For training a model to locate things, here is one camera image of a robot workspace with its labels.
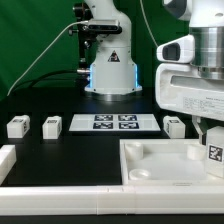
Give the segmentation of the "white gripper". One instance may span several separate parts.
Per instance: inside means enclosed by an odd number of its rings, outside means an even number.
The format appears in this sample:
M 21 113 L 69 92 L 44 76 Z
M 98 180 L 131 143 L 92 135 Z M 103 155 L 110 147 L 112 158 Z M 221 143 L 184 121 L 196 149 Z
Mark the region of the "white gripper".
M 199 67 L 191 64 L 195 59 L 192 35 L 160 45 L 156 56 L 161 62 L 156 70 L 156 102 L 161 109 L 192 115 L 199 143 L 205 145 L 205 118 L 224 121 L 224 79 L 204 78 Z

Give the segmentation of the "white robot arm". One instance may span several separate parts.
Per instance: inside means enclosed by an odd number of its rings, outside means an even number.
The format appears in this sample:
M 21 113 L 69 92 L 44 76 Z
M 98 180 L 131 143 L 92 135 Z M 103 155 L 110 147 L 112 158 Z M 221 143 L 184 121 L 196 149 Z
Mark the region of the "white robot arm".
M 84 1 L 92 13 L 87 29 L 99 35 L 85 90 L 106 99 L 140 91 L 129 17 L 114 0 Z M 191 115 L 199 138 L 209 139 L 218 128 L 207 121 L 224 122 L 224 0 L 162 1 L 170 14 L 189 23 L 189 34 L 157 47 L 156 101 L 162 109 Z

